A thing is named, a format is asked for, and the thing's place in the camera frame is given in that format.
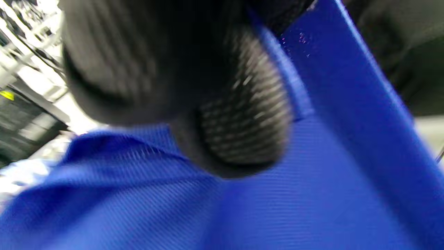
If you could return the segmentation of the person's left hand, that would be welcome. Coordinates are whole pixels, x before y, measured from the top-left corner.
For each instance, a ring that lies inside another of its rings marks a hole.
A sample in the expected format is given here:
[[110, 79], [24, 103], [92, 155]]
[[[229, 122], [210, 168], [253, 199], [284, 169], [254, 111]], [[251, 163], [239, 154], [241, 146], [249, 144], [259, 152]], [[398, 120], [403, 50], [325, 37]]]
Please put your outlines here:
[[312, 0], [61, 0], [67, 86], [117, 126], [167, 123], [208, 173], [240, 178], [285, 154], [284, 71], [259, 27], [284, 31]]

